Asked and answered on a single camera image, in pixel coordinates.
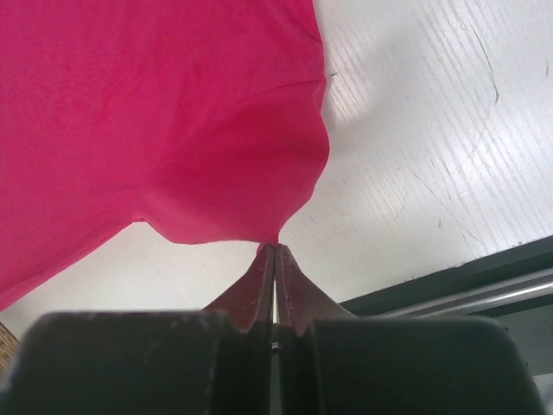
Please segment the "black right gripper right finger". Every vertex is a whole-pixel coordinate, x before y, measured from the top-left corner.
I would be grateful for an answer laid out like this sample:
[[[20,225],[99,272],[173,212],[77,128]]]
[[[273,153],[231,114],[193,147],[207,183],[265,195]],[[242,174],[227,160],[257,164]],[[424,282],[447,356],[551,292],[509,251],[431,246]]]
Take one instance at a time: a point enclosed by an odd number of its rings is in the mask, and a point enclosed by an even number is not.
[[[514,342],[472,316],[357,317],[275,253],[286,414],[542,414]]]

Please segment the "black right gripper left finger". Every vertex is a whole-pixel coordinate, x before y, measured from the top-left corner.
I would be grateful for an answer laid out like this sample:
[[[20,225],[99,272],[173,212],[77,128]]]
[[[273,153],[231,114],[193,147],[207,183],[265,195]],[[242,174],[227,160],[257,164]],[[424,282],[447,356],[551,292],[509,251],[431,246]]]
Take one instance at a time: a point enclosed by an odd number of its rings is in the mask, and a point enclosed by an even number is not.
[[[199,311],[40,317],[1,379],[4,414],[266,414],[275,250]]]

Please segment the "wicker basket with cloth liner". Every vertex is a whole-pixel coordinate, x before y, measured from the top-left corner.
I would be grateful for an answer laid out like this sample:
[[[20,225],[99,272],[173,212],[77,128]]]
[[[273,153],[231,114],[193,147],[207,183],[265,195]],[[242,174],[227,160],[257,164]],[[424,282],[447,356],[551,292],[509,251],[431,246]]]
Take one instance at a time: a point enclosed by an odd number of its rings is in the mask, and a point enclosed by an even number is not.
[[[14,355],[18,340],[0,323],[0,374],[7,368],[10,358]]]

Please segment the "pink t shirt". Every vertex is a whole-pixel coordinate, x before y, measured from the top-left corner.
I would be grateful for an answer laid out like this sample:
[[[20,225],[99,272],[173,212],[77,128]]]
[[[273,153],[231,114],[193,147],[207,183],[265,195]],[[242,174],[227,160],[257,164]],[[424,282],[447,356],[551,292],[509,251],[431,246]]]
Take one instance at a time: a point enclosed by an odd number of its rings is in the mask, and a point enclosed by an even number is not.
[[[134,222],[276,244],[329,155],[310,1],[4,1],[1,305]]]

